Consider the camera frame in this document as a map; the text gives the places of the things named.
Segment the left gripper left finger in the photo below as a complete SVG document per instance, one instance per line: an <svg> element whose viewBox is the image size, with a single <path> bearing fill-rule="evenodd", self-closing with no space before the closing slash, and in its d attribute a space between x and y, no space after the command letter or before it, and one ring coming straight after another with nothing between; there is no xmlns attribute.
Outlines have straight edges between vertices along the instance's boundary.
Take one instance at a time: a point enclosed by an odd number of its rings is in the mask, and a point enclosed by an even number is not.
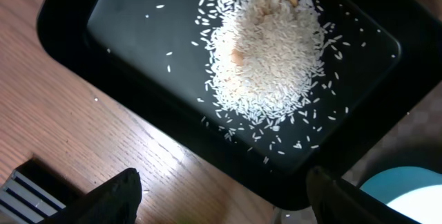
<svg viewBox="0 0 442 224"><path fill-rule="evenodd" d="M41 224L135 224L141 199L140 175L128 168Z"/></svg>

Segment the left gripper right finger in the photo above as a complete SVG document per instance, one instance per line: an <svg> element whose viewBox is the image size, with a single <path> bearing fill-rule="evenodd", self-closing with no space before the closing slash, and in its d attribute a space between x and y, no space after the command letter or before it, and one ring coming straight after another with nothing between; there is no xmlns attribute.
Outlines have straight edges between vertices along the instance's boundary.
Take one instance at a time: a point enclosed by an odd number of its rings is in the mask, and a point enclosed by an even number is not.
<svg viewBox="0 0 442 224"><path fill-rule="evenodd" d="M322 167L308 172L306 192L319 224L417 224Z"/></svg>

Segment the light blue bowl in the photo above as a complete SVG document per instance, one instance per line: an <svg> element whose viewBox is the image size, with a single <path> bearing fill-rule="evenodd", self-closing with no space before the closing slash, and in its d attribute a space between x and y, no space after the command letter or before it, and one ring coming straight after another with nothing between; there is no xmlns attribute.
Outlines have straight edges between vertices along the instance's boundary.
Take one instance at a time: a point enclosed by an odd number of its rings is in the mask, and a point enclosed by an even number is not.
<svg viewBox="0 0 442 224"><path fill-rule="evenodd" d="M360 189L419 223L441 223L441 174L421 167L396 167L366 180Z"/></svg>

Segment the rice food waste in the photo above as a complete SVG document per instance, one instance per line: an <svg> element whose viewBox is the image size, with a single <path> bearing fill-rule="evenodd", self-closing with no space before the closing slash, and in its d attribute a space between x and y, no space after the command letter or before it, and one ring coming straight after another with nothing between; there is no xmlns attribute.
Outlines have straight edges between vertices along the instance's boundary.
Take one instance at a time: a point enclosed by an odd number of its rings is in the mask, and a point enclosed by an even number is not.
<svg viewBox="0 0 442 224"><path fill-rule="evenodd" d="M140 0L135 63L227 142L293 167L397 62L348 0Z"/></svg>

